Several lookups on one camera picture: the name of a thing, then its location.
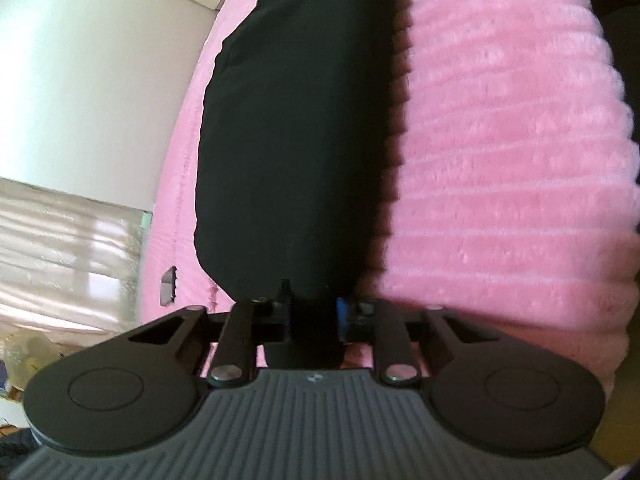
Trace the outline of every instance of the white wall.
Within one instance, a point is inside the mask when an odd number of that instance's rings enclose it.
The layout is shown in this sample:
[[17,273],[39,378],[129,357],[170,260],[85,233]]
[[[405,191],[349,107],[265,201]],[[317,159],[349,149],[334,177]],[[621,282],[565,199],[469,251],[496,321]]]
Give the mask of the white wall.
[[151,210],[213,19],[189,0],[0,0],[0,178]]
[[19,402],[0,398],[0,426],[4,424],[2,419],[18,428],[26,428],[29,425],[27,417],[24,415],[24,409]]

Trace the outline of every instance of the blue component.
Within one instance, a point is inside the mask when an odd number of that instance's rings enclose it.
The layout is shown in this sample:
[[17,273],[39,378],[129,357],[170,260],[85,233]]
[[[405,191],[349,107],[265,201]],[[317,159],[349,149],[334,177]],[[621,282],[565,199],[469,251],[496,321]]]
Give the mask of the blue component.
[[338,339],[344,343],[347,337],[347,301],[338,298],[335,307],[338,317]]
[[6,377],[7,377],[6,368],[4,367],[4,363],[0,361],[0,388],[4,388]]

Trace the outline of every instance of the circular pad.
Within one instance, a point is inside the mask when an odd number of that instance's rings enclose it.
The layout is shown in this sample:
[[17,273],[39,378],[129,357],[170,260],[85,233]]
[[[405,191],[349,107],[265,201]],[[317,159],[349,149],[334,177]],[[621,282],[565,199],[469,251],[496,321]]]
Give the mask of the circular pad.
[[104,368],[79,376],[71,383],[69,396],[82,408],[112,412],[136,402],[143,390],[142,379],[136,374]]
[[429,392],[432,411],[453,434],[525,458],[586,445],[604,400],[598,380],[577,363],[513,341],[464,346]]

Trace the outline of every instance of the metal screw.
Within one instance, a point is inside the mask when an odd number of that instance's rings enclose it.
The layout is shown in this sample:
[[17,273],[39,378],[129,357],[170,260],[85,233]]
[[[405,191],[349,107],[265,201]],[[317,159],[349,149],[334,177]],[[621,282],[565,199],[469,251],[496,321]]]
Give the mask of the metal screw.
[[418,376],[418,370],[411,365],[395,364],[386,369],[385,375],[395,383],[410,381]]
[[235,381],[242,377],[242,370],[236,365],[222,365],[213,368],[210,375],[216,381]]
[[321,374],[312,374],[306,377],[306,380],[310,383],[317,383],[318,381],[322,381],[324,379],[324,375]]

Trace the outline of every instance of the small logo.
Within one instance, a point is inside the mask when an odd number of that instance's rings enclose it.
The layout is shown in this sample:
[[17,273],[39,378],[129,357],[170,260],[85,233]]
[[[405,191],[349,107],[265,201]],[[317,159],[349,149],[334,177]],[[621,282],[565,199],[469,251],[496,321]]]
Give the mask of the small logo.
[[320,381],[322,381],[324,379],[324,375],[321,374],[311,374],[309,376],[306,377],[306,380],[309,381],[310,383],[319,383]]

